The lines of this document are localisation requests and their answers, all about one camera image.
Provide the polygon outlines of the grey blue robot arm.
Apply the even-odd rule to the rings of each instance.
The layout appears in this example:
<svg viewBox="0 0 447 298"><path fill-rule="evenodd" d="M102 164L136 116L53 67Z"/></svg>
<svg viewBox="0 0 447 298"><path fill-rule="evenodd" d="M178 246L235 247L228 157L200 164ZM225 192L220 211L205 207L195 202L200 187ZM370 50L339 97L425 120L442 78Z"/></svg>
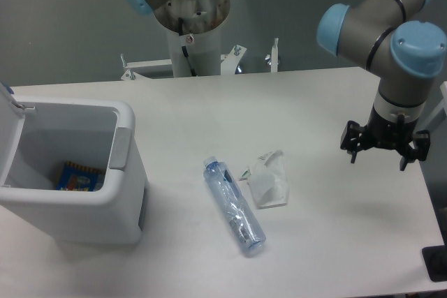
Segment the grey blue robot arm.
<svg viewBox="0 0 447 298"><path fill-rule="evenodd" d="M230 11L229 0L127 2L141 15L154 15L166 31L174 76L224 73L220 28ZM339 3L318 24L316 39L323 49L380 79L366 125L349 121L342 134L340 147L352 157L371 148L393 150L401 157L401 170L427 158L430 133L417 131L416 124L446 58L446 34L434 24L413 20L429 2Z"/></svg>

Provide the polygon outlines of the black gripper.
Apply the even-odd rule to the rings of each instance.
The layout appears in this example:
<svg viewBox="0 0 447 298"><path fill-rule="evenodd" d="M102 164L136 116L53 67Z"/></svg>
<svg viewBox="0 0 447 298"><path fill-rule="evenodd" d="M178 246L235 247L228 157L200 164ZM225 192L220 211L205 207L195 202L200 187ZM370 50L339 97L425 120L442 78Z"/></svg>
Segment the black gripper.
<svg viewBox="0 0 447 298"><path fill-rule="evenodd" d="M340 149L351 155L355 163L358 152L372 147L395 150L401 154L400 171L410 163L425 161L431 145L430 132L414 132L418 120L412 122L388 121L372 108L366 126L348 121L340 140Z"/></svg>

